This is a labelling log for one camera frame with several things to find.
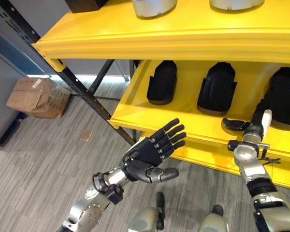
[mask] silver robotic arm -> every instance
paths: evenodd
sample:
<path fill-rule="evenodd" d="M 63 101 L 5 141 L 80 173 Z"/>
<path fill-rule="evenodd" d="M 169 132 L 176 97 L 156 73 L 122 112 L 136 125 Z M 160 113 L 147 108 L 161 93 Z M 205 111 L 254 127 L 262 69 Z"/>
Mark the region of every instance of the silver robotic arm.
<path fill-rule="evenodd" d="M 228 149 L 234 152 L 234 161 L 252 197 L 255 207 L 254 218 L 260 232 L 290 232 L 290 204 L 277 191 L 269 174 L 258 159 L 262 147 L 261 160 L 276 163 L 279 159 L 266 158 L 269 144 L 262 144 L 271 124 L 272 111 L 267 109 L 266 96 L 258 104 L 252 121 L 230 121 L 223 119 L 224 125 L 234 131 L 244 131 L 242 141 L 231 140 Z"/>
<path fill-rule="evenodd" d="M 176 168 L 161 169 L 158 166 L 177 148 L 185 145 L 179 140 L 185 138 L 186 133 L 177 134 L 184 126 L 171 130 L 178 123 L 179 120 L 174 119 L 149 138 L 136 143 L 124 155 L 118 168 L 94 174 L 84 198 L 71 208 L 68 219 L 63 221 L 57 232 L 90 232 L 99 223 L 107 206 L 123 199 L 123 188 L 130 181 L 157 183 L 177 177 Z"/>

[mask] yellow shelf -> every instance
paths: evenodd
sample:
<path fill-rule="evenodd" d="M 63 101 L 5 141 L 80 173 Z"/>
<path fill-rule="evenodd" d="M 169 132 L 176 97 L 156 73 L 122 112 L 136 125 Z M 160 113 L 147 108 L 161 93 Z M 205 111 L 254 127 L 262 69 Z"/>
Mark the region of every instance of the yellow shelf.
<path fill-rule="evenodd" d="M 222 127 L 225 116 L 230 119 L 250 121 L 253 112 L 268 88 L 270 77 L 282 65 L 257 62 L 231 62 L 236 71 L 237 86 L 232 105 L 224 116 L 209 116 L 196 107 L 202 80 L 216 61 L 175 61 L 177 84 L 174 99 L 167 105 L 152 105 L 146 98 L 149 76 L 161 61 L 142 61 L 130 85 L 119 102 L 110 123 L 114 127 L 127 127 L 153 132 L 166 122 L 178 117 L 185 125 L 187 140 L 225 146 L 229 140 L 240 140 L 243 132 L 233 132 Z M 265 143 L 269 153 L 290 162 L 290 130 L 271 127 Z"/>
<path fill-rule="evenodd" d="M 47 58 L 290 63 L 290 0 L 240 14 L 180 0 L 154 19 L 137 18 L 131 0 L 109 0 L 95 12 L 66 13 L 34 47 Z"/>
<path fill-rule="evenodd" d="M 145 132 L 142 136 L 149 137 L 151 134 L 150 132 Z M 177 149 L 171 157 L 219 171 L 240 175 L 239 168 L 234 163 L 233 153 L 228 151 L 226 145 L 215 147 L 186 141 L 186 145 Z M 276 185 L 290 188 L 289 162 L 282 161 L 281 164 L 267 164 L 264 167 Z"/>

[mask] cardboard box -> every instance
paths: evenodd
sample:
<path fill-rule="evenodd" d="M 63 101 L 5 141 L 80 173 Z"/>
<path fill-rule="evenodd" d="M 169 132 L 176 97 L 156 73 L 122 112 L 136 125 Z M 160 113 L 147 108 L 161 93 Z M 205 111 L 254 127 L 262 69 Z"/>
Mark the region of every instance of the cardboard box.
<path fill-rule="evenodd" d="M 70 92 L 49 78 L 20 78 L 6 105 L 28 115 L 60 118 Z"/>

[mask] gray carpet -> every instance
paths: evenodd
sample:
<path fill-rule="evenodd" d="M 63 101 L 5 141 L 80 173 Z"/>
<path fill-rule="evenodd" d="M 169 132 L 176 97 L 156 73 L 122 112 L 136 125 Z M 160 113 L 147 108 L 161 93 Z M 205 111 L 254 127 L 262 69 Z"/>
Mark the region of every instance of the gray carpet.
<path fill-rule="evenodd" d="M 111 113 L 117 102 L 101 100 Z M 90 141 L 79 140 L 84 130 Z M 55 232 L 81 198 L 95 172 L 118 165 L 129 145 L 79 97 L 62 119 L 28 117 L 0 149 L 0 232 Z M 129 183 L 124 200 L 111 205 L 93 232 L 125 232 L 142 207 L 166 197 L 166 232 L 196 232 L 212 206 L 221 204 L 231 232 L 256 232 L 251 198 L 240 177 L 195 164 L 166 160 L 175 180 Z M 279 188 L 290 200 L 290 190 Z"/>

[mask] black padded object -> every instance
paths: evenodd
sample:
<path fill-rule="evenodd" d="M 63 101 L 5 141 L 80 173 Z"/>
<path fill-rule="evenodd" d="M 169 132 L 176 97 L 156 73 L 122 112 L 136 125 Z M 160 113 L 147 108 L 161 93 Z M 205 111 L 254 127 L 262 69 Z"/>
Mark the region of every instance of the black padded object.
<path fill-rule="evenodd" d="M 219 204 L 214 205 L 214 207 L 212 209 L 212 213 L 218 214 L 218 215 L 223 217 L 223 208 L 222 208 L 222 206 L 219 205 Z"/>
<path fill-rule="evenodd" d="M 290 68 L 281 67 L 270 79 L 269 108 L 273 119 L 290 125 Z"/>
<path fill-rule="evenodd" d="M 203 79 L 197 107 L 200 111 L 214 115 L 225 114 L 232 103 L 236 82 L 231 64 L 218 62 L 211 67 Z"/>
<path fill-rule="evenodd" d="M 173 99 L 177 82 L 177 66 L 172 60 L 164 60 L 150 76 L 147 99 L 154 105 L 166 105 Z"/>

